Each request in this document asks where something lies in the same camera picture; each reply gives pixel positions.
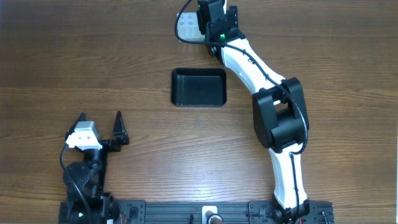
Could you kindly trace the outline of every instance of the black mounting plate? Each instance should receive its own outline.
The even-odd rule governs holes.
[[[226,224],[273,224],[272,201],[244,202],[145,202],[144,200],[119,200],[122,223],[128,224],[188,224],[193,214],[193,224],[201,224],[201,209],[214,205]],[[322,211],[334,224],[333,208],[329,202],[310,202],[310,213],[302,217],[303,224],[328,224]]]

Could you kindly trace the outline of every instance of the wood grain surface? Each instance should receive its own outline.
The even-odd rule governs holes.
[[[58,158],[82,111],[104,138],[123,113],[131,143],[109,156],[106,178],[117,198],[271,199],[270,155],[239,78],[228,71],[222,108],[170,102],[173,69],[222,67],[206,48],[176,40],[184,2],[0,1],[0,222],[57,222],[66,199]],[[229,3],[256,53],[303,84],[309,199],[333,202],[337,223],[394,223],[398,1]]]

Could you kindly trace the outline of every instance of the wooden tabletop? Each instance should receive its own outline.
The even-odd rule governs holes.
[[[222,108],[177,108],[171,71],[219,68],[179,43],[185,0],[0,2],[0,222],[58,220],[66,130],[84,111],[111,137],[122,111],[131,143],[109,155],[120,199],[270,200],[270,155],[255,135],[251,94],[227,71]],[[303,85],[310,121],[302,155],[310,200],[338,223],[396,215],[398,2],[230,0],[239,28],[273,70]],[[187,11],[196,8],[195,0]],[[82,160],[68,151],[67,163]]]

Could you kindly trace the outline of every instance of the wooden table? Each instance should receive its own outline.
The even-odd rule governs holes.
[[[117,110],[131,143],[109,156],[106,190],[148,202],[270,200],[270,155],[249,91],[228,70],[222,108],[177,108],[171,71],[222,67],[180,44],[185,0],[0,2],[0,222],[57,222],[59,154],[84,111],[103,138]],[[310,200],[338,223],[393,223],[397,183],[397,1],[230,0],[266,63],[303,84]],[[194,11],[196,3],[188,8]],[[82,154],[68,151],[66,161]]]

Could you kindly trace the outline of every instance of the black cable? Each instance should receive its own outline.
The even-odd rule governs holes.
[[[308,143],[308,129],[307,129],[307,124],[305,122],[304,119],[304,115],[301,112],[299,106],[297,106],[296,102],[293,100],[292,96],[290,95],[290,93],[280,84],[278,84],[277,82],[275,82],[273,79],[270,78],[269,74],[266,73],[266,71],[264,71],[264,69],[259,65],[259,63],[257,62],[257,60],[251,56],[249,53],[247,53],[244,49],[240,49],[239,47],[235,47],[229,44],[221,44],[221,43],[217,43],[217,42],[207,42],[207,41],[191,41],[191,40],[184,40],[182,39],[179,35],[178,35],[178,21],[180,20],[180,16],[181,14],[184,12],[185,8],[192,2],[192,0],[188,0],[187,3],[185,3],[184,7],[182,7],[180,13],[177,16],[177,20],[175,21],[175,25],[174,25],[174,33],[175,36],[177,37],[177,39],[181,42],[187,43],[187,44],[199,44],[199,45],[210,45],[210,46],[219,46],[219,47],[229,47],[231,49],[237,50],[238,52],[241,52],[242,54],[246,55],[249,57],[249,59],[257,66],[257,68],[261,71],[261,73],[265,76],[266,80],[270,81],[272,84],[274,84],[279,90],[281,90],[285,96],[290,100],[290,102],[292,102],[293,106],[297,109],[298,113],[300,114],[302,123],[303,123],[303,127],[304,127],[304,141],[303,141],[303,145],[301,147],[301,149],[298,152],[289,152],[289,156],[292,160],[292,170],[293,170],[293,180],[294,180],[294,185],[295,185],[295,193],[296,193],[296,199],[297,199],[297,213],[296,213],[296,221],[297,221],[297,214],[299,211],[299,207],[300,207],[300,200],[299,200],[299,190],[297,188],[297,181],[296,181],[296,172],[295,172],[295,166],[294,166],[294,158],[293,155],[299,155],[301,153],[304,152],[307,143]]]
[[[90,209],[90,206],[88,205],[87,200],[81,194],[78,186],[76,185],[76,183],[73,180],[72,176],[70,175],[68,169],[65,167],[65,164],[63,163],[63,155],[65,154],[65,151],[68,149],[68,147],[69,147],[68,144],[65,144],[65,146],[63,147],[61,155],[60,155],[60,163],[61,163],[61,166],[62,166],[62,169],[63,169],[65,175],[68,177],[68,180],[72,183],[72,186],[75,188],[76,192],[80,196],[81,201],[85,205],[86,211],[87,211],[88,220],[90,221],[90,224],[91,224],[91,209]]]

